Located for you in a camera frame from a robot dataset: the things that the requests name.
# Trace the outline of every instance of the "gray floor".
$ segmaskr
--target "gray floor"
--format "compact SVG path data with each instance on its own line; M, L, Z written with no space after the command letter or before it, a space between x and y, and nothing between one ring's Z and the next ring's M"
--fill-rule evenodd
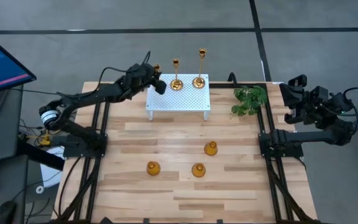
M358 1L256 0L260 25L268 27L358 27ZM0 30L117 29L158 27L253 27L248 1L199 0L0 0ZM332 92L358 86L358 32L264 33L273 81L299 74ZM234 72L241 81L264 80L255 34L76 34L0 35L0 44L37 75L26 89L81 91L105 66L127 68L151 50L151 63L173 72L171 59L181 60L179 71L198 71L198 49L208 54L204 71L225 80ZM115 80L118 73L106 73ZM358 106L358 92L351 95ZM22 118L40 125L38 108L52 96L24 94ZM298 130L313 127L297 125ZM344 147L304 144L305 162L318 217L323 222L358 223L358 133ZM39 180L31 164L29 183ZM30 190L27 201L42 208L47 197Z

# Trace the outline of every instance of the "wooden tabletop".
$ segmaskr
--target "wooden tabletop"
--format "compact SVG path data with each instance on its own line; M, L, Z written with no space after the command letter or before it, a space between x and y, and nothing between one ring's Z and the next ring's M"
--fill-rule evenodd
M96 82L86 82L83 91L91 91ZM295 130L284 122L284 107L278 85L267 83L275 127ZM93 222L108 217L113 222L173 223L268 223L274 222L272 199L264 159L260 155L255 116L238 117L231 106L238 103L233 89L211 92L211 114L155 112L149 121L145 112L146 91L132 101L112 104L109 110L106 156L102 159L94 201ZM104 106L101 106L98 127ZM94 106L78 110L76 122L91 126ZM263 110L266 130L266 112ZM218 153L208 156L204 145L216 141ZM62 181L75 159L65 163ZM146 173L148 161L157 161L161 173ZM194 177L191 167L202 162L206 174ZM316 212L305 168L294 158L283 158L288 189L301 208L312 218ZM83 159L76 165L63 194L63 208L78 191ZM282 216L285 218L281 200ZM58 208L58 197L55 208ZM81 217L85 217L88 195Z

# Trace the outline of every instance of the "white perforated platform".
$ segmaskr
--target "white perforated platform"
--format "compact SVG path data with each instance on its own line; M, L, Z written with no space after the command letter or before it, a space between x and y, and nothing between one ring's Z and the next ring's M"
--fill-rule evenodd
M175 91L170 86L175 74L161 74L160 80L167 84L167 89L163 95L159 95L152 86L147 90L146 111L149 119L153 120L153 111L203 111L204 119L207 120L211 110L208 74L201 74L205 80L205 86L201 89L193 86L193 79L197 76L198 74L178 74L183 88Z

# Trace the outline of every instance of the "small orange bell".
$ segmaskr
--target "small orange bell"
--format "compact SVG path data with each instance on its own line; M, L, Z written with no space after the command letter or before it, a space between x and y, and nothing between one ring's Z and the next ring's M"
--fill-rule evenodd
M203 177L205 175L205 166L203 164L194 164L191 168L191 172L195 177Z
M215 141L211 141L204 146L204 152L209 156L215 156L218 152L218 145Z
M147 163L147 173L150 175L158 175L160 173L161 167L158 162L150 161Z

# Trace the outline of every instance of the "brass candle holder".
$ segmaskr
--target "brass candle holder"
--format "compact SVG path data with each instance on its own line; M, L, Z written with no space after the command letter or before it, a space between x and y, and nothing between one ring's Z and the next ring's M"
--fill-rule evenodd
M198 52L200 53L200 72L198 74L198 77L193 79L193 86L196 88L202 88L205 86L205 80L201 77L201 73L203 71L203 61L206 54L206 49L199 49Z
M172 80L171 82L171 89L177 91L183 88L183 82L178 79L179 59L174 58L172 62L173 62L173 67L175 68L175 79Z
M154 65L154 71L155 71L156 73L160 73L160 72L161 72L161 66L160 66L159 64L155 64L155 65Z

